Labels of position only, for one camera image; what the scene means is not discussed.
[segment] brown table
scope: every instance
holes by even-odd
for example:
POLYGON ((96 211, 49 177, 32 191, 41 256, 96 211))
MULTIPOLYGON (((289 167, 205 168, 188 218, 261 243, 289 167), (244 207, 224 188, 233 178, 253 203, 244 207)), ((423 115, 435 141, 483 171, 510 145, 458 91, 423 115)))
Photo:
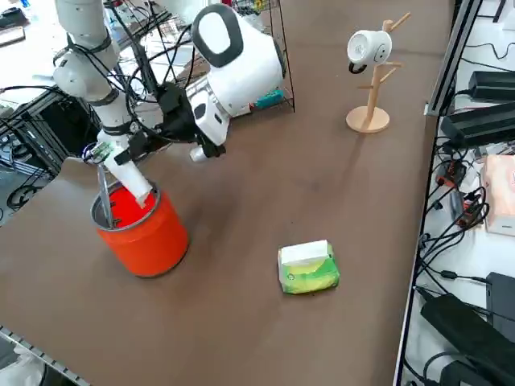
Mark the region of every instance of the brown table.
POLYGON ((237 120, 219 160, 191 164, 174 146, 143 167, 189 229, 183 262, 154 280, 128 274, 89 218, 96 171, 68 160, 0 232, 1 324, 95 385, 391 384, 448 5, 283 3, 298 112, 237 120), (406 68, 380 96, 392 125, 360 136, 345 114, 365 103, 354 88, 368 77, 348 73, 347 39, 407 10, 393 53, 406 68), (340 286, 283 294, 278 248, 321 239, 340 286))

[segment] green tissue package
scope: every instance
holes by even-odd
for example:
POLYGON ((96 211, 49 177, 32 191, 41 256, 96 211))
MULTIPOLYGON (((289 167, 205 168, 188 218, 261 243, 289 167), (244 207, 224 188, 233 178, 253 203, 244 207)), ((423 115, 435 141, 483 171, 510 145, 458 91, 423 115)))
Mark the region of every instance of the green tissue package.
POLYGON ((279 281, 287 294, 305 294, 340 283, 332 246, 327 240, 279 249, 279 281))

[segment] red bucket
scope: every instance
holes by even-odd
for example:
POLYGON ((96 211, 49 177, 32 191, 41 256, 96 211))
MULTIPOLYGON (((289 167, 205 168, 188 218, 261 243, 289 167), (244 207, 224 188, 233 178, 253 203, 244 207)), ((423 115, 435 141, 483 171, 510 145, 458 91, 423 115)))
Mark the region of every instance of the red bucket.
POLYGON ((174 268, 187 251, 187 232, 166 193, 156 187, 141 208, 120 183, 109 187, 114 226, 109 227, 100 195, 91 210, 97 232, 118 260, 138 277, 174 268))

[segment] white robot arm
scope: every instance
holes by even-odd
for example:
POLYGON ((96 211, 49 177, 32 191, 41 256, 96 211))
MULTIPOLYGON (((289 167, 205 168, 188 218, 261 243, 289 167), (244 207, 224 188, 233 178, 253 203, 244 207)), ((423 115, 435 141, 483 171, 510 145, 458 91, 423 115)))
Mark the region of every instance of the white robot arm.
MULTIPOLYGON (((278 87, 286 74, 272 37, 255 30, 230 7, 204 6, 206 2, 162 0, 172 13, 186 20, 194 17, 192 41, 211 65, 211 71, 187 90, 163 84, 155 95, 163 111, 159 137, 199 143, 193 158, 223 153, 230 117, 278 87)), ((134 114, 127 110, 125 93, 105 78, 117 63, 119 49, 104 26, 102 0, 56 0, 56 9, 71 50, 61 58, 54 79, 63 91, 93 107, 102 123, 97 153, 105 154, 105 166, 143 203, 151 185, 127 158, 134 114)))

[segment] round wooden base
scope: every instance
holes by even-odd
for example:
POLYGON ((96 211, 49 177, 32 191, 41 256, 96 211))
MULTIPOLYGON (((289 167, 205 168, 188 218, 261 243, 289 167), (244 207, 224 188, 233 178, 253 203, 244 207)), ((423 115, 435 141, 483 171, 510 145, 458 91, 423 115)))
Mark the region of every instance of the round wooden base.
POLYGON ((386 129, 389 125, 388 113, 376 107, 373 110, 373 117, 368 127, 364 127, 363 123, 367 117, 367 106, 356 107, 347 115, 347 125, 351 129, 359 133, 379 133, 386 129))

